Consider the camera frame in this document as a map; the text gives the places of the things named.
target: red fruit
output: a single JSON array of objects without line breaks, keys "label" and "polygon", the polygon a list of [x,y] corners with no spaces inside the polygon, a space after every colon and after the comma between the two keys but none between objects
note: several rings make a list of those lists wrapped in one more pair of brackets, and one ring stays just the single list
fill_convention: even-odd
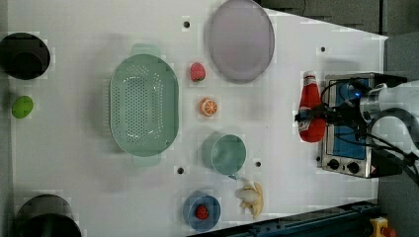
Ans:
[{"label": "red fruit", "polygon": [[206,70],[203,65],[196,62],[191,66],[191,79],[194,82],[202,81],[206,78]]},{"label": "red fruit", "polygon": [[195,216],[199,220],[205,220],[209,217],[209,211],[207,210],[207,207],[204,205],[199,205],[197,207],[197,210],[195,211]]}]

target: lime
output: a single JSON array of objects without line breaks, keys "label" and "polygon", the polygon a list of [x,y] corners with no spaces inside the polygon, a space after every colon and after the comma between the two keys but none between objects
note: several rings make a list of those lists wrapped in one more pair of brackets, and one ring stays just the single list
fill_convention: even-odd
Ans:
[{"label": "lime", "polygon": [[34,108],[34,101],[29,96],[19,97],[12,107],[12,115],[16,119],[23,119],[31,113]]}]

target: green colander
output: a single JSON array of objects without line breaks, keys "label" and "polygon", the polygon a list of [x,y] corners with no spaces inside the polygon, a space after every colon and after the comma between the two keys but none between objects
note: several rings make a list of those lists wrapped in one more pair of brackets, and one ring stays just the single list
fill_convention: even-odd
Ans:
[{"label": "green colander", "polygon": [[178,81],[159,54],[152,45],[136,44],[110,86],[112,135],[141,166],[156,165],[179,128]]}]

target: mug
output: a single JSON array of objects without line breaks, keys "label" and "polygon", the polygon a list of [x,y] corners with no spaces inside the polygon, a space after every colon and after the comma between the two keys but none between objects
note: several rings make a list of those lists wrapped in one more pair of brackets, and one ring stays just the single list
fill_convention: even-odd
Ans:
[{"label": "mug", "polygon": [[204,163],[221,175],[233,180],[246,160],[246,147],[240,137],[231,134],[212,134],[203,144]]}]

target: black bowl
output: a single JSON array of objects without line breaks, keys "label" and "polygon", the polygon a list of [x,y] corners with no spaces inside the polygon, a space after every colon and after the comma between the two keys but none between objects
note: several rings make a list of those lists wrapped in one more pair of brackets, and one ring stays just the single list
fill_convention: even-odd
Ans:
[{"label": "black bowl", "polygon": [[0,67],[10,76],[35,79],[46,72],[49,63],[49,50],[36,36],[15,33],[0,41]]}]

